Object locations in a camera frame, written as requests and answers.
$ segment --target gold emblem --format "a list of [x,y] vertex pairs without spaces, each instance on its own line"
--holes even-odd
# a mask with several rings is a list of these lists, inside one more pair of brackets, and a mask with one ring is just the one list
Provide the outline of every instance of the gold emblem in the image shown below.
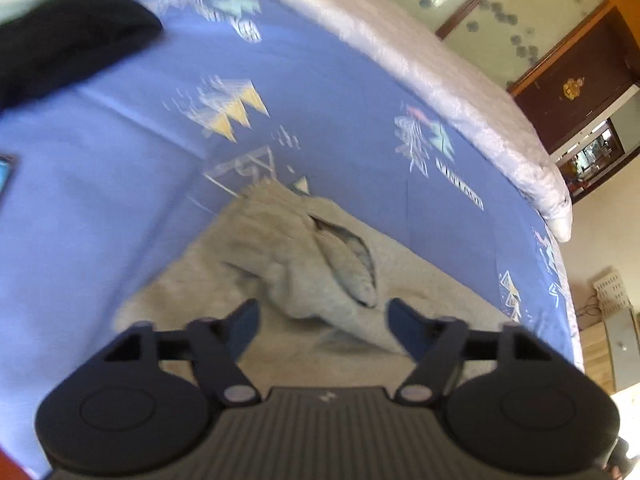
[[584,86],[584,78],[580,77],[578,79],[570,78],[566,83],[562,86],[564,90],[564,96],[569,99],[569,101],[573,101],[575,98],[580,97],[580,89]]

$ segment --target bed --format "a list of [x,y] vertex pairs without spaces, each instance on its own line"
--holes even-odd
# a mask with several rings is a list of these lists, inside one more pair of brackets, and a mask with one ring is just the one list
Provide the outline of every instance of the bed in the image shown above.
[[8,110],[0,446],[247,184],[325,196],[581,367],[562,179],[510,98],[380,0],[139,0],[164,38]]

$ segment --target cabinet door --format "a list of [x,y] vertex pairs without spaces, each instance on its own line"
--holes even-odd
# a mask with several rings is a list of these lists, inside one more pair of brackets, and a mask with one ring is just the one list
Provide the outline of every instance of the cabinet door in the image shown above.
[[631,311],[621,310],[605,320],[616,391],[640,382],[640,347]]
[[633,82],[622,38],[602,20],[515,101],[553,153]]
[[603,322],[591,325],[580,332],[580,345],[584,357],[584,373],[608,395],[616,392],[613,383],[613,367],[607,329]]

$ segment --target black cloth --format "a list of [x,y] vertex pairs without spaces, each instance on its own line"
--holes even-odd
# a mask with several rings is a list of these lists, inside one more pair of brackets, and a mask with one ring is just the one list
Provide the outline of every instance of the black cloth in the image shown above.
[[86,79],[161,32],[133,0],[47,0],[0,25],[0,110]]

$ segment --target wooden furniture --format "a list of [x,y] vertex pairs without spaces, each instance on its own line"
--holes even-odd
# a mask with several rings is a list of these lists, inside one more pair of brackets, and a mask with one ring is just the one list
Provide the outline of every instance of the wooden furniture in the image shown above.
[[542,73],[548,70],[558,59],[577,41],[589,32],[600,20],[604,19],[612,10],[622,19],[624,27],[631,33],[631,41],[634,46],[640,45],[640,0],[607,0],[595,12],[571,31],[540,63],[516,81],[509,88],[513,96],[520,94],[527,86],[532,84]]
[[0,478],[2,480],[30,480],[27,473],[15,465],[0,449]]
[[607,329],[601,321],[580,332],[584,373],[609,395],[616,392]]
[[580,332],[585,374],[609,395],[640,383],[639,332],[629,309]]
[[549,153],[579,133],[638,79],[614,23],[600,20],[516,97]]
[[607,0],[393,1],[504,88],[613,8]]

